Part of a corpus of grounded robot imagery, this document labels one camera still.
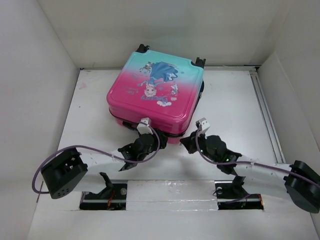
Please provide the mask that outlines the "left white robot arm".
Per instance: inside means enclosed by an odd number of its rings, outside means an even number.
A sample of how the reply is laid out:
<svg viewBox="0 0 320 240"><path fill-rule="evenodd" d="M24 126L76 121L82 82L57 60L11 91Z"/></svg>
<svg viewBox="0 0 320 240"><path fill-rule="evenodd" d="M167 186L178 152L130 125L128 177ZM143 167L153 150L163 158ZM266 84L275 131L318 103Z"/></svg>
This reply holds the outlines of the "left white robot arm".
<svg viewBox="0 0 320 240"><path fill-rule="evenodd" d="M159 150L165 149L168 138L158 129L139 134L138 138L109 153L88 146L69 146L45 160L38 170L52 199L60 199L71 193L90 192L107 198L112 191L109 174L119 167L130 170L150 161ZM91 153L80 153L79 149Z"/></svg>

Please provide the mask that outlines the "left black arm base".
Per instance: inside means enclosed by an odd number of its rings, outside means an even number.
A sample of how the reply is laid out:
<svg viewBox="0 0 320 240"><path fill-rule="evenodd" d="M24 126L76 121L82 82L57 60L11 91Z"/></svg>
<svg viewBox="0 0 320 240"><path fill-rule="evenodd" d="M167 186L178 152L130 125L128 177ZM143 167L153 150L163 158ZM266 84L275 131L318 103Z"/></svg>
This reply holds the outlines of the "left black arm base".
<svg viewBox="0 0 320 240"><path fill-rule="evenodd" d="M124 211L126 210L128 181L112 182L105 172L100 172L104 188L98 192L83 192L79 209L84 211Z"/></svg>

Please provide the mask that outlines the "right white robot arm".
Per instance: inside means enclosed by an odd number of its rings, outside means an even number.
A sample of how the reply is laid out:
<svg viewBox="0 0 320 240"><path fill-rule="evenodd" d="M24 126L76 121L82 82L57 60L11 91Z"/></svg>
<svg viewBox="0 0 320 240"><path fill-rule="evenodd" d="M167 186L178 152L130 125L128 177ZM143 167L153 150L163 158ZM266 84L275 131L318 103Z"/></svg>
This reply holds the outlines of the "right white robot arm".
<svg viewBox="0 0 320 240"><path fill-rule="evenodd" d="M198 152L221 172L233 175L231 191L237 197L262 194L292 201L313 214L320 212L320 175L307 163L267 165L227 148L218 135L194 131L180 143L189 154Z"/></svg>

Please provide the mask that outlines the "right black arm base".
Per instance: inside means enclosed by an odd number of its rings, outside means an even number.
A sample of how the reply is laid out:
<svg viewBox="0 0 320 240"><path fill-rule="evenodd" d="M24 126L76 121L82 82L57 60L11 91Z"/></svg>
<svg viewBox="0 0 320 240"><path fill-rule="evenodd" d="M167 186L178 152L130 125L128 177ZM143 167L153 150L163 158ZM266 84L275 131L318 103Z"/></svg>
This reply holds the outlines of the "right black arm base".
<svg viewBox="0 0 320 240"><path fill-rule="evenodd" d="M218 210L263 210L260 194L247 193L243 188L245 177L235 176L233 180L214 182L213 196L217 199Z"/></svg>

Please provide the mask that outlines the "teal pink suitcase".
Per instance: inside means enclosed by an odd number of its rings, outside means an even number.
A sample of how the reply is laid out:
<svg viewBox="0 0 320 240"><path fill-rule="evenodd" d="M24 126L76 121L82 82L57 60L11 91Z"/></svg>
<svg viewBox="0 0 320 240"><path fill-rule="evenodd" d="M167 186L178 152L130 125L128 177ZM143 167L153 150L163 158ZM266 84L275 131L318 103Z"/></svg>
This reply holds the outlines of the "teal pink suitcase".
<svg viewBox="0 0 320 240"><path fill-rule="evenodd" d="M191 60L140 44L106 95L110 114L132 129L149 118L168 143L178 144L204 91L205 64L204 58Z"/></svg>

